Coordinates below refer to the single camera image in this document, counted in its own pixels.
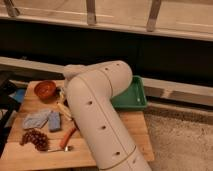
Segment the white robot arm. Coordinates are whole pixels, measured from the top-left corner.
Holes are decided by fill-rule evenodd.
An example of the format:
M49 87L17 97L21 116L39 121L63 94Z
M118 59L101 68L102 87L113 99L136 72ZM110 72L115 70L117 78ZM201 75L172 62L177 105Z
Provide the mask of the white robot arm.
M72 117L99 171L151 171L110 102L131 84L130 66L121 60L67 65L63 75Z

